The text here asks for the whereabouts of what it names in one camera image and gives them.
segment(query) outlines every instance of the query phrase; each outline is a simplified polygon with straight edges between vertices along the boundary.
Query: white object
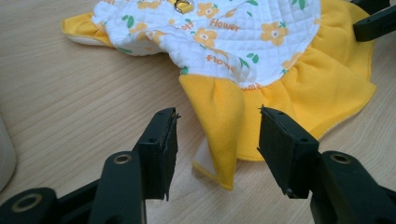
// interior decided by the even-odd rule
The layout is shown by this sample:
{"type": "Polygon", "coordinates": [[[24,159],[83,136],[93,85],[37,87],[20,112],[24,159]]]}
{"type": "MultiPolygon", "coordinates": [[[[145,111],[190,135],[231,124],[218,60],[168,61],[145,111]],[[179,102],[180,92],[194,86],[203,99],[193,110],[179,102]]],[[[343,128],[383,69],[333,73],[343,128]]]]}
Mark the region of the white object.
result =
{"type": "Polygon", "coordinates": [[[14,173],[17,156],[9,139],[6,126],[0,117],[0,190],[14,173]]]}
{"type": "Polygon", "coordinates": [[[227,78],[250,90],[284,76],[320,21],[319,0],[200,0],[193,8],[182,14],[168,1],[101,0],[92,22],[122,52],[167,52],[183,75],[227,78]]]}

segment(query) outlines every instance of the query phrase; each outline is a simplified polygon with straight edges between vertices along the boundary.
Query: clamp jaw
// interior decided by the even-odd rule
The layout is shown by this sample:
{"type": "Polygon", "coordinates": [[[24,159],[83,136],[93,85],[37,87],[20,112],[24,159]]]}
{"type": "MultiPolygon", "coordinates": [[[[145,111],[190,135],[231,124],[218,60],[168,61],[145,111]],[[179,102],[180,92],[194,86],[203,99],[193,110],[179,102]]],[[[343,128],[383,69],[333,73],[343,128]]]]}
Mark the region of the clamp jaw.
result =
{"type": "Polygon", "coordinates": [[[312,191],[315,223],[396,223],[396,192],[375,183],[359,161],[318,141],[283,112],[262,107],[259,151],[291,199],[312,191]]]}
{"type": "Polygon", "coordinates": [[[396,30],[396,6],[389,7],[389,0],[353,0],[351,3],[371,15],[353,24],[357,41],[374,40],[396,30]]]}
{"type": "Polygon", "coordinates": [[[163,200],[175,171],[174,108],[152,118],[132,151],[107,158],[100,179],[57,198],[53,189],[28,189],[0,207],[0,223],[146,223],[146,199],[163,200]]]}

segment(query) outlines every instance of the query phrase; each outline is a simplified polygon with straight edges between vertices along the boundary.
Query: wooden surface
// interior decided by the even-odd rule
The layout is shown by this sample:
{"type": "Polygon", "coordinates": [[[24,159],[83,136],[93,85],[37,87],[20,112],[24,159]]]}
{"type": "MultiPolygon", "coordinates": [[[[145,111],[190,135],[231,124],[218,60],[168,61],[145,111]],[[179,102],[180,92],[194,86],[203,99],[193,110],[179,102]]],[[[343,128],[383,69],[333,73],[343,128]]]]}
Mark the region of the wooden surface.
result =
{"type": "MultiPolygon", "coordinates": [[[[62,19],[92,11],[95,2],[0,1],[0,114],[18,155],[0,203],[30,188],[63,196],[90,183],[108,156],[132,149],[156,111],[174,106],[182,118],[170,201],[148,201],[148,223],[313,223],[309,200],[283,196],[264,162],[239,161],[233,191],[191,168],[204,134],[168,56],[131,57],[61,33],[62,19]]],[[[396,33],[379,38],[373,100],[320,142],[320,151],[358,158],[390,189],[396,189],[395,59],[396,33]]]]}

